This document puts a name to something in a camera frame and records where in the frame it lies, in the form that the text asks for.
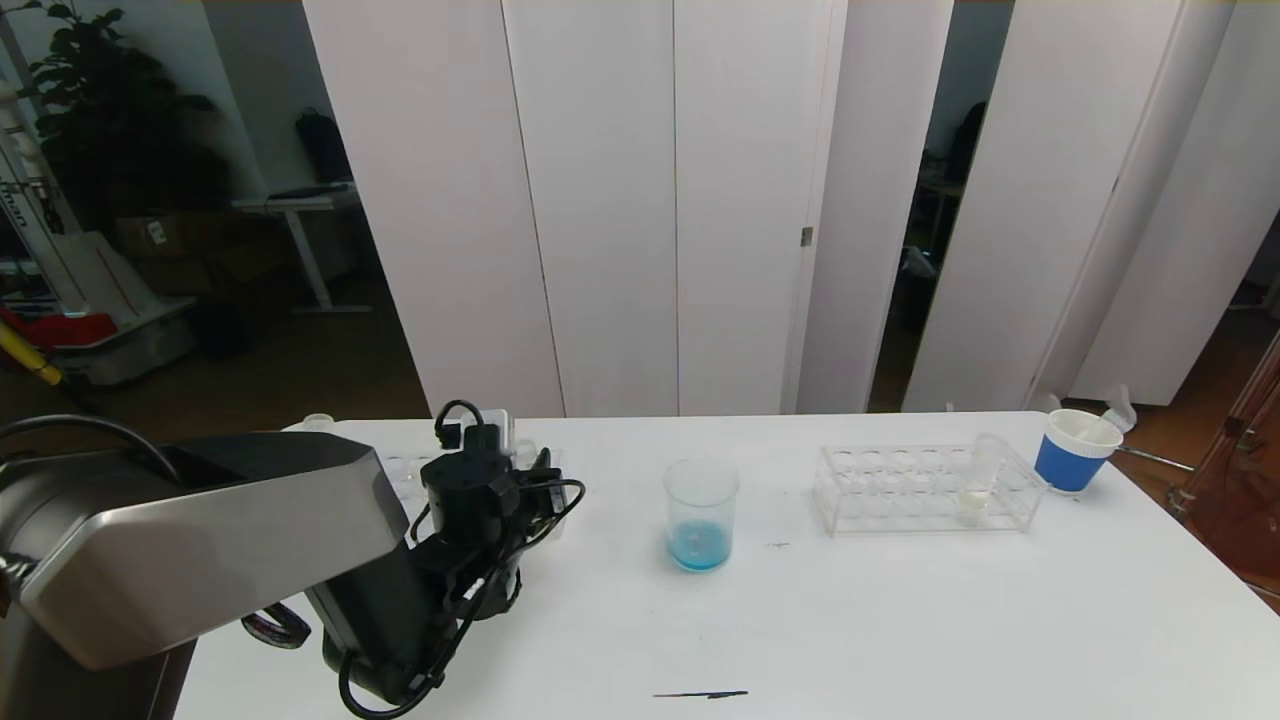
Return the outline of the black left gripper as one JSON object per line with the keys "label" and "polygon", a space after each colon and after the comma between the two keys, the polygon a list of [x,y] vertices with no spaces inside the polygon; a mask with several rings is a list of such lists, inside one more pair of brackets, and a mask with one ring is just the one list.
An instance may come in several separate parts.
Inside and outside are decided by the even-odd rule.
{"label": "black left gripper", "polygon": [[520,491],[517,518],[527,529],[541,529],[563,512],[568,503],[563,473],[559,468],[549,468],[550,465],[552,451],[540,448],[531,469],[516,471]]}

